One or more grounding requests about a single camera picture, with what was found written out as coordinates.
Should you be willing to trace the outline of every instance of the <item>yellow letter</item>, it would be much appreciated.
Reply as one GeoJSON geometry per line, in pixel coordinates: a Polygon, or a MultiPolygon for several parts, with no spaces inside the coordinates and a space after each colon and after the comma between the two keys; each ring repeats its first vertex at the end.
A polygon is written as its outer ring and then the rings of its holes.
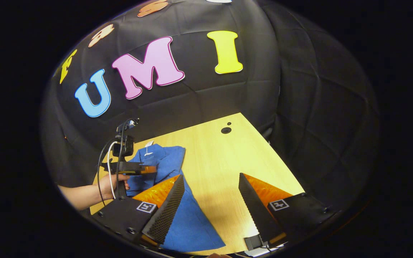
{"type": "Polygon", "coordinates": [[[60,84],[62,84],[63,79],[65,78],[66,74],[68,73],[68,70],[66,68],[69,67],[71,64],[71,59],[72,56],[77,52],[77,49],[73,51],[73,53],[67,58],[67,60],[63,63],[62,65],[62,74],[60,75],[60,84]]]}
{"type": "Polygon", "coordinates": [[[213,39],[216,44],[218,54],[218,65],[214,68],[216,73],[239,72],[243,69],[243,65],[238,62],[237,58],[234,40],[238,35],[235,32],[218,30],[212,31],[206,36],[213,39]]]}
{"type": "Polygon", "coordinates": [[[113,25],[109,24],[108,26],[104,27],[101,31],[98,31],[98,33],[95,34],[95,36],[93,36],[92,41],[90,41],[89,47],[92,47],[95,43],[100,41],[100,39],[103,39],[104,37],[108,36],[108,34],[110,34],[111,31],[113,31],[113,29],[113,25]]]}
{"type": "Polygon", "coordinates": [[[154,13],[158,10],[161,10],[162,8],[166,7],[168,3],[166,3],[167,0],[159,0],[150,3],[149,5],[146,5],[145,7],[141,8],[139,10],[138,17],[143,17],[148,14],[154,13]]]}

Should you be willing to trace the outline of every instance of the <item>white cable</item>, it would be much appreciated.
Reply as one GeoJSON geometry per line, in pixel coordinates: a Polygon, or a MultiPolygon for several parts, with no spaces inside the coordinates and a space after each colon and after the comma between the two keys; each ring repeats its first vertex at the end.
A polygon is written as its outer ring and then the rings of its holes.
{"type": "Polygon", "coordinates": [[[110,166],[110,163],[109,163],[109,153],[111,152],[111,149],[113,148],[114,144],[116,144],[116,143],[118,143],[118,142],[113,142],[113,143],[111,144],[111,146],[109,147],[109,150],[108,150],[109,183],[111,184],[111,193],[113,193],[114,199],[116,199],[116,196],[114,195],[113,180],[111,179],[111,166],[110,166]]]}

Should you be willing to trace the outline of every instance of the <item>orange soft pad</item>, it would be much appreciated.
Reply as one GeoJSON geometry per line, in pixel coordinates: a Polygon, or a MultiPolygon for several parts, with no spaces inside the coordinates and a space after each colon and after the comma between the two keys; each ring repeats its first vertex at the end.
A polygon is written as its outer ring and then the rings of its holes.
{"type": "Polygon", "coordinates": [[[243,173],[243,175],[254,188],[254,191],[257,193],[257,196],[259,196],[259,199],[261,200],[262,204],[264,204],[267,211],[269,211],[269,208],[267,208],[267,204],[269,204],[269,202],[285,199],[292,196],[292,194],[287,193],[282,189],[276,188],[275,186],[272,186],[264,181],[249,176],[245,173],[243,173]]]}
{"type": "Polygon", "coordinates": [[[144,190],[143,192],[134,196],[133,199],[150,202],[151,204],[156,204],[157,207],[160,208],[165,199],[167,199],[168,193],[172,189],[178,177],[179,175],[162,181],[157,185],[152,186],[151,188],[144,190]]]}

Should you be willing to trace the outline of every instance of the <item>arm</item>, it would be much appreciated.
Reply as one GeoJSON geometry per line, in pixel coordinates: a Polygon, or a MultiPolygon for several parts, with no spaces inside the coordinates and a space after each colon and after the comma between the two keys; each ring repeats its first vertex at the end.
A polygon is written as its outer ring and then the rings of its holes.
{"type": "MultiPolygon", "coordinates": [[[[130,178],[128,175],[119,175],[119,181],[125,180],[125,189],[128,190],[127,180],[130,178]]],[[[113,187],[116,188],[116,175],[111,175],[113,180],[113,187]]],[[[98,184],[94,183],[90,186],[79,186],[74,188],[58,186],[63,196],[70,202],[70,204],[77,210],[87,209],[90,206],[101,202],[100,191],[98,190],[98,184]]],[[[111,186],[108,176],[100,179],[100,188],[104,200],[113,198],[111,193],[111,186]]]]}

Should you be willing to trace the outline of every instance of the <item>white tag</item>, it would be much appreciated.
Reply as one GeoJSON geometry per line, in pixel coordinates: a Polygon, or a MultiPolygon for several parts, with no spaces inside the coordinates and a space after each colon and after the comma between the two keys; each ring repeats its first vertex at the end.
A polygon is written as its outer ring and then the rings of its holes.
{"type": "Polygon", "coordinates": [[[154,141],[152,140],[152,141],[146,143],[145,147],[151,146],[153,143],[154,143],[154,141]]]}

